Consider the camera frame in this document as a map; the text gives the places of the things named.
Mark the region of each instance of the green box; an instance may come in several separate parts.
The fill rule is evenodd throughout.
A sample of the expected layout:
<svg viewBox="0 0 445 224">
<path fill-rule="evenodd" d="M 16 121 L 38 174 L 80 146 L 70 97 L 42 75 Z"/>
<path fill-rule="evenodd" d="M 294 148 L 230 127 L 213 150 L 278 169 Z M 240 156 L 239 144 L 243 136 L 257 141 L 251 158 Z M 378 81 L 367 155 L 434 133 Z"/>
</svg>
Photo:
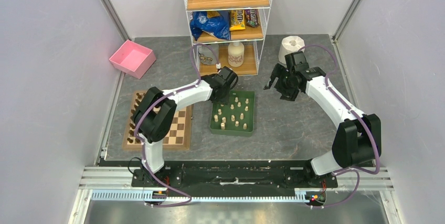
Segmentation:
<svg viewBox="0 0 445 224">
<path fill-rule="evenodd" d="M 238 97 L 238 101 L 241 102 L 241 107 L 238 107 L 238 103 L 235 102 L 235 97 Z M 221 115 L 218 115 L 218 109 L 221 109 Z M 228 104 L 221 106 L 220 103 L 214 103 L 211 110 L 210 118 L 210 132 L 218 135 L 226 136 L 251 136 L 253 134 L 253 115 L 255 111 L 255 92 L 253 91 L 237 91 L 232 90 L 229 94 Z M 240 114 L 244 113 L 244 119 L 240 119 Z M 215 122 L 214 116 L 218 115 L 218 122 Z M 231 116 L 235 116 L 235 121 L 231 120 Z M 222 118 L 226 118 L 226 129 L 221 130 Z M 239 121 L 239 126 L 235 126 L 235 122 Z M 247 129 L 244 130 L 242 126 L 247 123 Z"/>
</svg>

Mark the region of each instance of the wooden chessboard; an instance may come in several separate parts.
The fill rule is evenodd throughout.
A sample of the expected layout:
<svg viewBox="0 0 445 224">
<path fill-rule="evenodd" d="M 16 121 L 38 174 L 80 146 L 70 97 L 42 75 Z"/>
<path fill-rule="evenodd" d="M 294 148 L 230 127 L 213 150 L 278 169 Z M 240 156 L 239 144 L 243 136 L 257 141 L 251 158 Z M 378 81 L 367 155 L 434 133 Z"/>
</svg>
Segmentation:
<svg viewBox="0 0 445 224">
<path fill-rule="evenodd" d="M 141 150 L 142 145 L 140 140 L 136 139 L 134 134 L 134 129 L 136 125 L 131 120 L 135 108 L 139 105 L 141 100 L 145 96 L 145 91 L 135 91 L 133 94 L 133 99 L 131 100 L 130 114 L 125 127 L 124 138 L 122 141 L 123 150 Z M 164 149 L 189 149 L 190 148 L 190 138 L 192 134 L 192 105 L 176 111 L 173 117 L 172 126 L 170 131 L 164 137 Z M 154 108 L 154 112 L 158 112 L 159 108 Z"/>
</svg>

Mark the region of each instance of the robotic arm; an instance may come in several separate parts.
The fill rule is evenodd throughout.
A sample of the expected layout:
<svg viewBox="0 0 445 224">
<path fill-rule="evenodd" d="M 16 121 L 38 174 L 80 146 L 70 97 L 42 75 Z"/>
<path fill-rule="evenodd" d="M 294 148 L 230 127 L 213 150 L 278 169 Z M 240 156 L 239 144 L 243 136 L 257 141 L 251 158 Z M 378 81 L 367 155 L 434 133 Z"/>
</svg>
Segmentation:
<svg viewBox="0 0 445 224">
<path fill-rule="evenodd" d="M 378 148 L 378 155 L 382 153 L 380 119 L 375 115 L 366 115 L 347 101 L 330 83 L 325 84 L 326 74 L 319 68 L 309 68 L 303 52 L 295 52 L 285 56 L 287 68 L 277 64 L 272 72 L 269 83 L 264 89 L 270 89 L 278 78 L 275 88 L 281 93 L 282 100 L 295 101 L 301 91 L 314 99 L 327 113 L 334 125 L 337 134 L 332 150 L 311 160 L 312 176 L 321 176 L 335 170 L 374 159 L 374 152 L 370 139 L 365 133 L 358 119 L 351 110 L 362 115 L 363 121 L 370 129 Z M 328 90 L 335 91 L 340 99 L 351 107 L 348 110 L 341 101 Z"/>
<path fill-rule="evenodd" d="M 144 139 L 144 151 L 150 169 L 156 173 L 164 166 L 162 155 L 163 139 L 172 125 L 176 111 L 200 101 L 227 103 L 230 90 L 236 85 L 238 76 L 231 69 L 223 67 L 217 74 L 202 76 L 202 81 L 195 84 L 192 89 L 174 93 L 191 84 L 173 89 L 159 90 L 156 87 L 148 89 L 145 97 L 136 108 L 131 119 L 138 124 L 147 109 L 164 94 L 173 92 L 173 95 L 163 100 L 156 106 L 160 107 L 158 113 L 150 111 L 142 122 L 138 135 Z"/>
</svg>

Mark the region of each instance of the pink box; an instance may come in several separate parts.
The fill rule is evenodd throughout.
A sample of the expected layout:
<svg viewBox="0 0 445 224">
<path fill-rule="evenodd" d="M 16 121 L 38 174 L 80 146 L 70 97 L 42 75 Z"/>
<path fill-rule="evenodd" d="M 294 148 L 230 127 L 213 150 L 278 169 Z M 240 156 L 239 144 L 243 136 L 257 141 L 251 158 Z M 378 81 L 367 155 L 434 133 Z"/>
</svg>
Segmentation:
<svg viewBox="0 0 445 224">
<path fill-rule="evenodd" d="M 130 40 L 127 40 L 110 57 L 110 62 L 115 68 L 138 79 L 142 78 L 155 60 L 156 56 L 154 56 L 152 49 L 143 47 Z"/>
</svg>

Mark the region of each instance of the paper towel roll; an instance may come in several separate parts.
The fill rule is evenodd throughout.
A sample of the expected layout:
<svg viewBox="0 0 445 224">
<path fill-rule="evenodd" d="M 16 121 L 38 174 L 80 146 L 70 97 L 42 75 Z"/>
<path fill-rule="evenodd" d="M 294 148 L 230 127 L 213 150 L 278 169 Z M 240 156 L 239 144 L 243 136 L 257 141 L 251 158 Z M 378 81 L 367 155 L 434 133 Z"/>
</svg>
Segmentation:
<svg viewBox="0 0 445 224">
<path fill-rule="evenodd" d="M 298 36 L 289 36 L 285 37 L 281 41 L 280 51 L 278 52 L 278 60 L 286 64 L 286 60 L 284 59 L 285 55 L 288 55 L 292 52 L 298 51 L 300 48 L 304 47 L 304 40 Z"/>
</svg>

